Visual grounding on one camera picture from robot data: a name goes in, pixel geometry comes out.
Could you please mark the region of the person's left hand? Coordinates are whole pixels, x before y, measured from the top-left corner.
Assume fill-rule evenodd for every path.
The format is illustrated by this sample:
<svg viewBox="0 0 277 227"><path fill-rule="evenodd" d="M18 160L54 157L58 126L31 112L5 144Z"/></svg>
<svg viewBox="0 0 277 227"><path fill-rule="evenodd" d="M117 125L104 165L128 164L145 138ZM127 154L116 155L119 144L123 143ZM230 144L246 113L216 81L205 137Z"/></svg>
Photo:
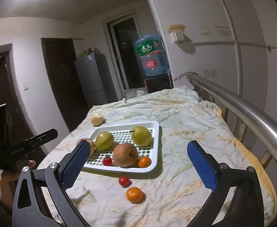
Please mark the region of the person's left hand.
<svg viewBox="0 0 277 227"><path fill-rule="evenodd" d="M19 173L17 172L3 171L0 174L0 203L8 211L12 210L14 200L14 195L9 183L17 181L18 178Z"/></svg>

